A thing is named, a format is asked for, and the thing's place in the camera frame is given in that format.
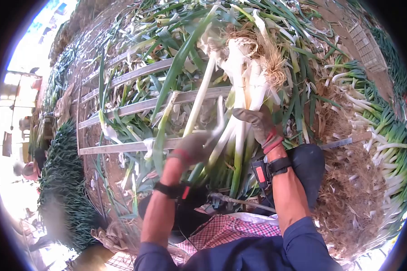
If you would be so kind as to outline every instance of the black wristband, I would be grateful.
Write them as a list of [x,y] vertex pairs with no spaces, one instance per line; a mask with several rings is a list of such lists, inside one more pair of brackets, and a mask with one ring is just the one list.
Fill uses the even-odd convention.
[[187,198],[188,191],[190,186],[183,183],[180,183],[175,186],[167,186],[161,182],[157,182],[154,186],[154,190],[158,190],[163,194],[167,195],[170,199],[185,199]]
[[291,166],[291,160],[289,160],[288,157],[284,158],[279,158],[276,160],[271,161],[267,165],[268,172],[271,177],[277,175],[277,174],[282,174],[286,173],[288,171],[288,167]]

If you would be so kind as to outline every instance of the hand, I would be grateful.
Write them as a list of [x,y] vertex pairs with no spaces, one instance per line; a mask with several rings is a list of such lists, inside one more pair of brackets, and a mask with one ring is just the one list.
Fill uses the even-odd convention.
[[234,108],[232,115],[241,121],[252,124],[255,139],[261,144],[264,154],[267,154],[282,142],[283,138],[277,135],[270,110],[266,105],[262,105],[259,111]]
[[168,155],[168,158],[178,158],[185,169],[198,162],[205,161],[210,157],[214,149],[211,144],[203,147],[210,137],[210,132],[192,133],[181,140],[178,147]]

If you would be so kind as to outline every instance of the knee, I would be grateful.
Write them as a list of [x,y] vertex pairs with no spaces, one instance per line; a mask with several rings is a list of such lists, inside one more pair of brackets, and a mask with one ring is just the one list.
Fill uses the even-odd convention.
[[324,152],[315,144],[302,144],[296,149],[296,157],[301,159],[301,164],[309,164],[315,168],[324,169]]

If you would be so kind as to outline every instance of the pink checkered fabric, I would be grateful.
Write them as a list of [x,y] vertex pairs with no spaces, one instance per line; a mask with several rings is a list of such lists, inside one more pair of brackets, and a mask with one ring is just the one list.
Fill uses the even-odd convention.
[[[282,235],[278,226],[267,223],[252,223],[230,215],[214,215],[205,224],[199,226],[196,232],[196,234],[190,236],[189,240],[195,245],[197,250],[213,248],[243,237]],[[197,252],[194,246],[187,240],[177,244],[177,246],[190,255]]]

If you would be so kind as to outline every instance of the metal rail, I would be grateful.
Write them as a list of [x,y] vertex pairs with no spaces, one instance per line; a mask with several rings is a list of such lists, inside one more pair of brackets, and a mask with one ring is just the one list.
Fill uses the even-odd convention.
[[[219,87],[219,88],[207,89],[205,99],[217,98],[220,95],[222,95],[223,97],[226,97],[226,96],[228,96],[230,89],[231,89],[231,87]],[[178,97],[175,99],[174,104],[175,105],[183,104],[183,103],[189,103],[189,102],[194,101],[196,99],[197,92],[198,92],[197,90],[193,90],[193,91],[187,91],[187,92],[180,93],[178,95]],[[153,98],[150,100],[143,100],[143,101],[140,101],[140,102],[132,104],[132,105],[123,106],[118,109],[118,115],[120,117],[122,117],[122,116],[130,115],[130,114],[142,112],[147,109],[155,108],[155,105],[157,104],[157,100],[158,100],[158,98]],[[114,118],[112,111],[108,112],[106,114],[106,116],[109,119]],[[97,123],[99,123],[99,117],[94,116],[85,121],[80,122],[78,124],[78,128],[83,129],[85,127],[89,127],[89,126],[92,126]]]
[[[148,44],[140,49],[142,49],[142,50],[149,49],[151,46],[152,46],[152,44]],[[105,65],[104,65],[104,69],[113,67],[114,65],[119,64],[122,61],[126,60],[128,56],[130,56],[130,57],[134,56],[136,53],[137,53],[137,50],[130,51],[130,52],[126,51],[125,53],[120,54],[119,56],[106,61]],[[93,73],[89,74],[89,76],[83,80],[83,83],[81,85],[86,86],[92,79],[98,77],[98,75],[99,75],[99,68],[96,71],[94,71]]]
[[[121,84],[124,84],[128,81],[135,80],[135,79],[145,76],[145,75],[165,71],[165,70],[169,69],[170,66],[172,66],[173,61],[174,61],[173,58],[168,58],[168,59],[161,60],[161,61],[155,62],[153,64],[150,64],[146,67],[142,67],[140,69],[125,73],[124,75],[121,75],[120,77],[113,79],[111,81],[110,88],[120,86]],[[92,90],[91,92],[89,92],[88,94],[86,94],[85,96],[83,96],[81,98],[80,103],[84,104],[88,100],[92,99],[93,97],[98,96],[98,94],[99,94],[98,89]]]
[[[164,141],[164,149],[172,150],[176,148],[182,138],[170,138]],[[89,147],[80,149],[80,155],[85,154],[110,154],[110,153],[123,153],[123,152],[135,152],[135,151],[147,151],[147,148],[143,141],[131,142],[124,144],[114,144],[107,146]]]

